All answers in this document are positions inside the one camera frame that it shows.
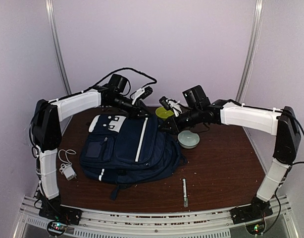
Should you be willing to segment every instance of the backpack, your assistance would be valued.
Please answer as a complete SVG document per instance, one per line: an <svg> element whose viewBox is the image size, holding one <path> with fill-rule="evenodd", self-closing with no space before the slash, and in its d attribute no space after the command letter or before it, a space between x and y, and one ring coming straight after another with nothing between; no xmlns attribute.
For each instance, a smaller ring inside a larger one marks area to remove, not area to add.
<svg viewBox="0 0 304 238"><path fill-rule="evenodd" d="M88 178L116 184L119 189L171 176L183 160L178 143L158 130L155 116L129 119L118 115L98 115L80 155L80 165Z"/></svg>

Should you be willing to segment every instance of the marker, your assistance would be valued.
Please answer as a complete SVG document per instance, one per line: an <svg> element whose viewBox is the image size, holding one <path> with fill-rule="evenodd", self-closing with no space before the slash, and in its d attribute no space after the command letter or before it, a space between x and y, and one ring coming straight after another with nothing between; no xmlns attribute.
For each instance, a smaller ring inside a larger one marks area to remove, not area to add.
<svg viewBox="0 0 304 238"><path fill-rule="evenodd" d="M184 207L188 207L188 198L186 191L186 179L183 179L183 198L184 198Z"/></svg>

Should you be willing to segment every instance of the metal pole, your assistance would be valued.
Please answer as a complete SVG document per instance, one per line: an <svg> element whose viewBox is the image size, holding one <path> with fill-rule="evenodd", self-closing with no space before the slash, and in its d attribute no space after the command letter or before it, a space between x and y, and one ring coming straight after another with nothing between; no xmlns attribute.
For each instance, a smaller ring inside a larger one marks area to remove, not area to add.
<svg viewBox="0 0 304 238"><path fill-rule="evenodd" d="M245 67L242 73L242 78L240 81L236 101L243 102L248 83L249 83L249 77L250 73L252 71L252 60L254 56L254 52L256 50L257 41L259 37L259 32L261 28L261 20L262 20L262 12L263 12L263 0L256 0L255 3L255 13L253 18L253 25L252 25L252 31L251 31L251 37L249 42L249 48L246 58Z"/></svg>
<svg viewBox="0 0 304 238"><path fill-rule="evenodd" d="M60 71L60 74L61 74L61 77L63 80L65 91L69 95L69 94L72 94L72 91L71 91L71 88L68 83L67 74L66 74L64 62L63 62L63 56L62 56L61 48L59 46L59 40L58 40L58 34L57 34L57 29L56 29L56 22L55 22L55 15L54 15L52 0L46 0L46 7L47 7L47 13L48 13L48 18L49 18L49 22L50 22L51 32L52 32L52 36L53 36L53 43L54 43L54 47L55 47L58 68L59 68L59 71Z"/></svg>

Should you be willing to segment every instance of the black cable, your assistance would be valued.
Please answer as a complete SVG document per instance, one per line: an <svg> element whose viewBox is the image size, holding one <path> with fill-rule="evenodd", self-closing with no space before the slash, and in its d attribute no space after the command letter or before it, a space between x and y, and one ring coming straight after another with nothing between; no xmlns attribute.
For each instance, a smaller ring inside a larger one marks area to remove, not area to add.
<svg viewBox="0 0 304 238"><path fill-rule="evenodd" d="M277 195L276 195L277 190L278 190L278 188L275 190L274 196L275 196L277 202L279 203L279 212L278 212L278 214L277 214L277 216L276 216L274 222L272 223L272 225L269 226L269 228L268 228L266 231L263 232L263 235L264 235L265 233L267 233L267 232L275 225L275 223L277 222L277 220L279 219L279 217L280 217L280 215L281 215L281 209L282 209L282 207L281 207L281 202L280 202L279 198L278 198Z"/></svg>
<svg viewBox="0 0 304 238"><path fill-rule="evenodd" d="M182 108L184 108L184 109L187 109L187 110L192 110L192 108L190 108L190 107L186 107L186 106L184 106L184 105L182 105L182 104L178 104L179 106L181 106Z"/></svg>
<svg viewBox="0 0 304 238"><path fill-rule="evenodd" d="M292 118L294 121L296 121L296 123L299 125L299 128L301 129L302 134L303 134L303 136L304 136L304 129L303 129L301 123L296 119L296 117L293 116L292 114L289 114L289 113L286 113L286 112L283 112L283 114L286 115L286 116L288 116L288 117L290 117L290 118Z"/></svg>
<svg viewBox="0 0 304 238"><path fill-rule="evenodd" d="M132 97L132 95L133 95L133 94L135 94L135 93L136 93L136 91L134 91L132 94L130 94L129 98L131 98L131 97Z"/></svg>
<svg viewBox="0 0 304 238"><path fill-rule="evenodd" d="M203 125L204 125L205 127L207 127L207 130L196 131L196 132L193 132L193 131L192 131L192 133L200 134L200 133L203 133L203 132L208 132L208 131L210 131L210 127L209 127L208 125L206 125L205 123L203 123Z"/></svg>
<svg viewBox="0 0 304 238"><path fill-rule="evenodd" d="M77 92L77 93L73 93L73 94L70 94L70 95L66 95L66 96L64 96L64 97L59 98L58 100L63 100L63 99L70 98L70 97L73 97L73 96L76 96L76 95L79 95L79 94L82 94L82 93L86 93L86 92L88 92L89 90L91 90L91 89L93 89L94 87L96 87L96 86L97 86L98 84L100 84L101 82L103 82L103 81L104 81L106 78L108 78L109 76L111 76L111 75L113 75L114 73L117 73L117 72L119 72L119 71L123 71L123 70L131 70L131 71L133 71L133 72L135 72L135 73L137 73L137 74L140 74L140 75L142 75L142 76L144 76L144 77L146 77L146 78L152 80L152 82L146 83L145 85L143 85L142 88L144 88L145 86L148 86L148 85L156 84L156 83L157 83L157 80L156 80L155 78L153 78L153 77L147 75L146 73L140 72L140 71L138 71L138 70L136 70L136 69L134 69L134 68L131 68L131 67L124 67L124 68L119 68L119 69L116 69L116 70L110 72L110 73L107 74L105 77L103 77L101 80L99 80L97 83L95 83L93 86L90 86L90 87L88 87L87 89L85 89L85 90L83 90L83 91L81 91L81 92Z"/></svg>
<svg viewBox="0 0 304 238"><path fill-rule="evenodd" d="M232 102L232 103L236 104L237 106L241 106L241 103L237 102L236 100L229 99L227 101Z"/></svg>
<svg viewBox="0 0 304 238"><path fill-rule="evenodd" d="M41 191L42 191L42 193L43 193L43 196L44 196L45 200L47 201L47 203L49 204L49 206L53 209L53 211L55 211L57 214L59 214L59 215L62 217L62 214L61 214L59 211L57 211L57 210L52 206L52 204L49 202L49 200L48 200L47 196L45 195L45 192L44 192L44 190L43 190L43 188L42 188L42 183L40 184L40 188L41 188Z"/></svg>
<svg viewBox="0 0 304 238"><path fill-rule="evenodd" d="M33 204L33 205L34 205L34 207L35 207L36 209L41 210L41 208L39 208L39 207L37 207L37 206L36 206L36 205L37 205L37 203L38 203L38 201L39 201L39 200L36 200L36 201L34 202L34 204Z"/></svg>
<svg viewBox="0 0 304 238"><path fill-rule="evenodd" d="M300 161L300 162L292 163L292 166L293 166L293 165L298 165L298 164L304 164L304 161Z"/></svg>
<svg viewBox="0 0 304 238"><path fill-rule="evenodd" d="M32 153L32 156L33 156L35 159L38 158L39 150L38 150L38 148L37 148L36 146L32 146L32 147L31 147L31 153Z"/></svg>
<svg viewBox="0 0 304 238"><path fill-rule="evenodd" d="M260 107L254 107L254 106L247 106L247 105L243 105L244 108L253 108L253 109L259 109L259 110L264 110L264 111L268 111L268 112L275 112L275 113L282 113L283 111L280 110L273 110L270 108L260 108Z"/></svg>

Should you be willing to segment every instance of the brown table surface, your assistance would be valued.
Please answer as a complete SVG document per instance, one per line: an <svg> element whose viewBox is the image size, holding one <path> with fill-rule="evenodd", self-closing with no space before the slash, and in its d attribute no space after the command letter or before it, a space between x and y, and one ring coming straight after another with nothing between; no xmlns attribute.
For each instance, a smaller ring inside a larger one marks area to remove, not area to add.
<svg viewBox="0 0 304 238"><path fill-rule="evenodd" d="M105 113L115 112L108 109ZM117 212L200 211L250 203L262 183L263 169L244 130L239 126L211 125L210 131L199 134L201 141L195 149L182 149L189 162L173 176L121 190L117 200L112 201L109 196L115 185L86 178L79 165L89 122L102 113L101 108L96 108L76 114L63 136L60 149L77 152L69 155L77 179L68 181L57 172L63 205ZM204 129L200 124L192 131ZM187 208L183 206L182 178L187 181Z"/></svg>

